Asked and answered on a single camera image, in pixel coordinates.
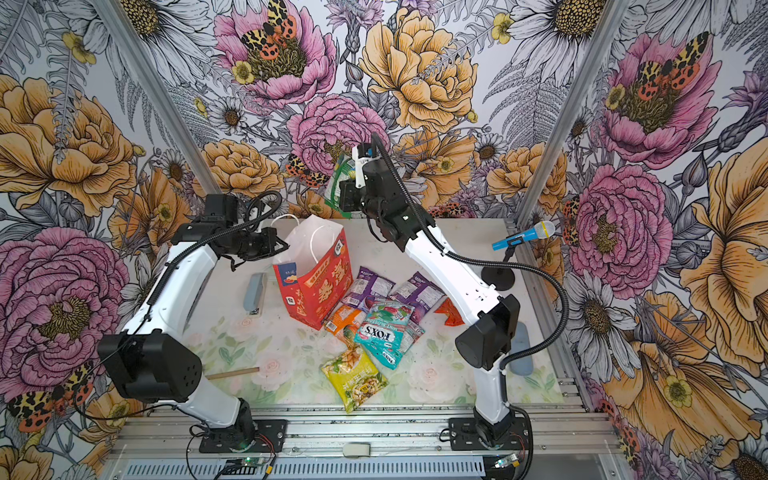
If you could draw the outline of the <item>green snack bag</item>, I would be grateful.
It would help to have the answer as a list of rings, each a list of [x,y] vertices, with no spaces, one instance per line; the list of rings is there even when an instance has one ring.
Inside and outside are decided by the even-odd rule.
[[[350,154],[343,153],[334,169],[334,175],[329,182],[328,205],[339,211],[343,217],[348,218],[350,214],[341,209],[341,183],[352,179],[355,180],[355,161]]]

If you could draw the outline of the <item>red paper gift bag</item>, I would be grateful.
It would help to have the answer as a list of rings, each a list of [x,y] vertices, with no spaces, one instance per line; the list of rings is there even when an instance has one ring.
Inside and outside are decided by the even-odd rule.
[[[286,238],[273,258],[280,295],[289,316],[320,330],[353,282],[344,227],[310,216]]]

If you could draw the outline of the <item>teal Fox's candy bag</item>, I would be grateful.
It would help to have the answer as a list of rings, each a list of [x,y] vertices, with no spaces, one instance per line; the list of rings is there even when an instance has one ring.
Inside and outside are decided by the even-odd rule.
[[[407,325],[394,326],[365,322],[358,328],[354,340],[384,367],[395,370],[424,333],[419,325],[411,321]]]

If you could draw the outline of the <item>yellow snack bag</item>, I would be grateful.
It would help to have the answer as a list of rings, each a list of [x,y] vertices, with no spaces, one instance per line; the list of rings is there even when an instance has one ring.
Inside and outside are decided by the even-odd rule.
[[[321,367],[350,414],[389,385],[362,346],[349,348]]]

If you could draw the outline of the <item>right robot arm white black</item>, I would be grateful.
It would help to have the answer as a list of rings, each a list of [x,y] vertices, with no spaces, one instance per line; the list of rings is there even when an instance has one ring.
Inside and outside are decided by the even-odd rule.
[[[373,234],[397,248],[429,274],[466,324],[455,344],[474,369],[474,419],[483,446],[496,449],[510,438],[515,414],[508,402],[502,358],[511,350],[520,304],[502,297],[469,265],[450,255],[450,245],[426,210],[408,195],[387,153],[375,144],[352,149],[355,174],[341,182],[340,207],[361,212]]]

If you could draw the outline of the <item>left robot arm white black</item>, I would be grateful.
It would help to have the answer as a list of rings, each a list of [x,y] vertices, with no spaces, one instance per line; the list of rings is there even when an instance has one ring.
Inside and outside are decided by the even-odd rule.
[[[208,195],[203,214],[175,232],[159,278],[137,312],[97,348],[100,366],[123,398],[169,405],[197,419],[215,444],[235,452],[257,438],[250,406],[205,378],[183,333],[221,259],[238,268],[287,250],[276,229],[262,224],[281,204],[277,191],[257,195],[244,208],[233,195]]]

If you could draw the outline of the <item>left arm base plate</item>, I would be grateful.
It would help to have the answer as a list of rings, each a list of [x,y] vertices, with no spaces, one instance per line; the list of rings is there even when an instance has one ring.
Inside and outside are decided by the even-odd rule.
[[[288,422],[283,419],[256,419],[241,431],[237,426],[215,428],[206,433],[198,447],[204,454],[280,453]]]

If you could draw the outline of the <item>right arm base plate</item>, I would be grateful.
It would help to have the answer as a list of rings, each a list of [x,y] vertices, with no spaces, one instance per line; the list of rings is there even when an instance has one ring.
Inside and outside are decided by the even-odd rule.
[[[448,442],[453,451],[517,451],[530,448],[531,423],[509,415],[490,424],[480,418],[454,417],[448,420]]]

